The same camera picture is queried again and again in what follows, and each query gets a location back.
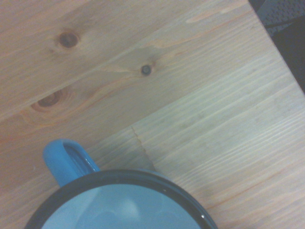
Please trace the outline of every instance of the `black mug rim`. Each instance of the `black mug rim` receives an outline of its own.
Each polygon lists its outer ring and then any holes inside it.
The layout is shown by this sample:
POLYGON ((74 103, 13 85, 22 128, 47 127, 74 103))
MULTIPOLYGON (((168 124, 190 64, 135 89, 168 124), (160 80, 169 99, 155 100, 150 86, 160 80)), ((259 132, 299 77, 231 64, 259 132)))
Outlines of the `black mug rim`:
POLYGON ((206 210, 184 189, 155 174, 115 169, 91 173, 80 177, 53 193, 35 211, 25 229, 41 229, 48 218, 64 203, 90 189, 111 184, 130 184, 147 187, 174 200, 197 222, 202 229, 217 229, 206 210))

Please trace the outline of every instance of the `blue mug handle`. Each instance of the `blue mug handle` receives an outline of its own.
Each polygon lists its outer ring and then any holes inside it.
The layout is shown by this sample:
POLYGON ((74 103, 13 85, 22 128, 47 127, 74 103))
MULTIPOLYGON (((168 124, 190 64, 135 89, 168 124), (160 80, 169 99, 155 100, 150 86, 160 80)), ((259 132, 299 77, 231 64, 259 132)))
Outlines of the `blue mug handle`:
POLYGON ((43 159, 60 187, 84 175, 100 171, 84 148, 69 139, 48 143, 43 150, 43 159))

